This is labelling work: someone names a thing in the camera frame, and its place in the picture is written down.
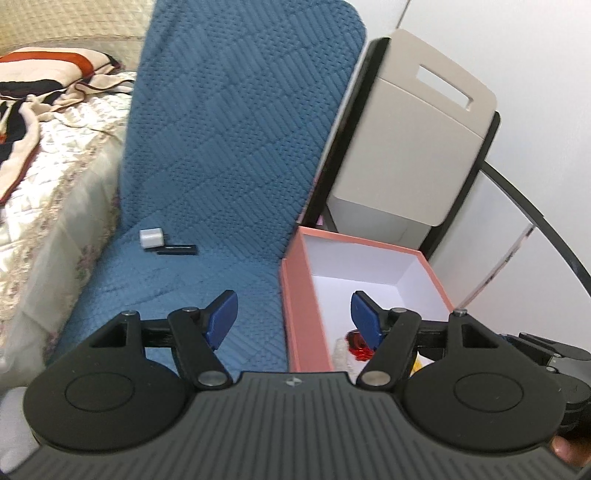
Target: blue quilted cushion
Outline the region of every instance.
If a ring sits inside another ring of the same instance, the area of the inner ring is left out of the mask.
[[[162,318],[227,288],[234,375],[287,367],[278,267],[365,39],[341,0],[158,0],[134,89],[121,225],[56,355],[124,309]],[[162,227],[197,257],[144,252]],[[150,357],[172,366],[168,353]]]

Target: ribbed black plate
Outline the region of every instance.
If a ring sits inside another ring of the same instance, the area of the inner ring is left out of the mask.
[[[392,398],[344,373],[245,373],[199,394],[182,420],[136,449],[102,456],[40,448],[14,480],[571,480],[544,447],[458,452],[409,424]]]

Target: hand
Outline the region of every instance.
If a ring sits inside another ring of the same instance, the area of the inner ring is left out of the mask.
[[[554,437],[551,447],[560,459],[573,466],[582,467],[591,462],[591,438],[566,440]]]

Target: chair backrest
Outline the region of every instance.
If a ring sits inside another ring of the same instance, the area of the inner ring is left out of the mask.
[[[122,229],[281,258],[365,41],[341,0],[158,0]]]

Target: small logo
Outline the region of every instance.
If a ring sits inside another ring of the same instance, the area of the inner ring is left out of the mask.
[[[290,387],[297,387],[298,385],[301,385],[303,382],[297,377],[291,377],[289,380],[286,380],[285,383],[288,384]]]

